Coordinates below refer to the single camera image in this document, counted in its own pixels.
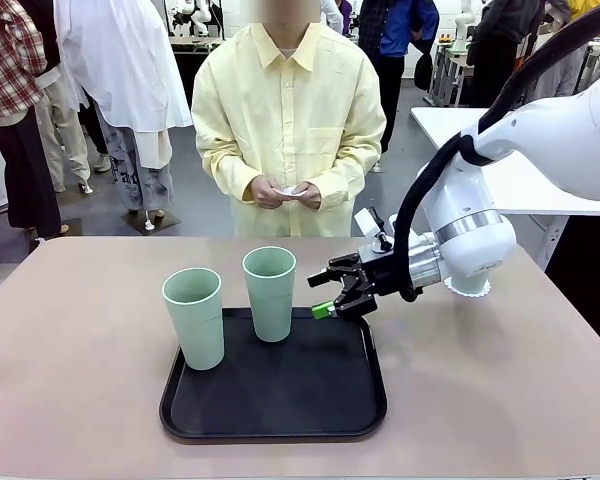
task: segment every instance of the hand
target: hand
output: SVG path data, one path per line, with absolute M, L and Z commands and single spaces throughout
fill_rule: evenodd
M 289 200 L 289 197 L 276 192 L 274 188 L 280 187 L 266 175 L 258 175 L 251 180 L 249 189 L 257 207 L 266 210 L 275 210 L 282 205 L 282 202 Z
M 320 205 L 322 205 L 322 195 L 320 194 L 318 187 L 316 187 L 313 183 L 302 182 L 292 193 L 293 195 L 297 195 L 298 193 L 302 192 L 306 193 L 301 197 L 295 198 L 309 210 L 318 210 Z

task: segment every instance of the beige tabletop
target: beige tabletop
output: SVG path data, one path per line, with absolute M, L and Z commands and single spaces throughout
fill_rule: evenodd
M 297 306 L 328 300 L 304 278 L 358 240 L 66 238 L 0 287 L 0 475 L 541 477 L 600 473 L 600 340 L 522 251 L 481 300 L 430 287 L 368 317 L 388 397 L 357 443 L 183 445 L 158 418 L 176 339 L 160 287 L 217 270 L 246 306 L 241 259 L 264 244 L 298 258 Z

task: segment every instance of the light yellow button-up shirt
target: light yellow button-up shirt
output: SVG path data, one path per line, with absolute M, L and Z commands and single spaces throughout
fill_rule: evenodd
M 261 24 L 249 25 L 200 68 L 193 118 L 203 167 L 231 196 L 238 235 L 350 235 L 386 124 L 378 77 L 356 45 L 311 24 L 286 59 Z M 256 207 L 248 187 L 263 173 L 282 187 L 314 184 L 320 209 Z

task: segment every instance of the tray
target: tray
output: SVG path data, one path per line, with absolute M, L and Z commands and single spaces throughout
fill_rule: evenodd
M 211 370 L 192 370 L 176 355 L 160 403 L 175 437 L 346 440 L 382 423 L 387 397 L 364 318 L 315 320 L 294 308 L 289 337 L 267 344 L 250 309 L 224 309 L 224 336 L 225 357 Z

